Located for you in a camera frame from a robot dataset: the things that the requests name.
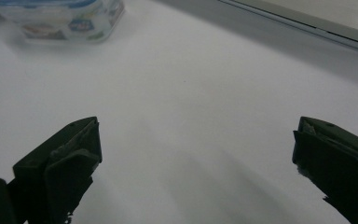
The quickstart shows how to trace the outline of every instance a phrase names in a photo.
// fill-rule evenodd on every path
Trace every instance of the plastic container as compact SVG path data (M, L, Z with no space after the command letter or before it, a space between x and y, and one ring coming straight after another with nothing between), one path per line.
M121 0L0 0L0 15L29 39L106 39L124 11Z

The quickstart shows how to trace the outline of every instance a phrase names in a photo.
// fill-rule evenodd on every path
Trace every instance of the food container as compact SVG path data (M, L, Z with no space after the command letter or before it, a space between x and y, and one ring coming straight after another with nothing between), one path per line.
M124 10L121 0L0 0L0 15L29 39L106 39Z

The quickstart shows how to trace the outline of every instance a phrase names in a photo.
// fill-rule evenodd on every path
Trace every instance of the container lid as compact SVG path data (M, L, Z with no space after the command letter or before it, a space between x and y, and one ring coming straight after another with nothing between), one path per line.
M86 7L97 0L0 0L8 7Z

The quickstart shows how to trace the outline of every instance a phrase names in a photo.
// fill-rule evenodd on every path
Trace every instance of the white tabletop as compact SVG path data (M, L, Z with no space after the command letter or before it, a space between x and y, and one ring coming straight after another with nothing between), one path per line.
M358 50L214 0L127 0L102 44L0 19L0 177L97 116L74 223L349 223L291 163L300 116L358 134Z

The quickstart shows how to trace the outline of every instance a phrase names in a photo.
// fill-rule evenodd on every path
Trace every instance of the white table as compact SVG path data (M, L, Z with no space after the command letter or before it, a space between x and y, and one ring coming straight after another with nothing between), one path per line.
M0 19L0 177L101 122L74 223L349 223L291 163L300 116L358 134L358 50L213 0L127 0L99 45L30 45Z

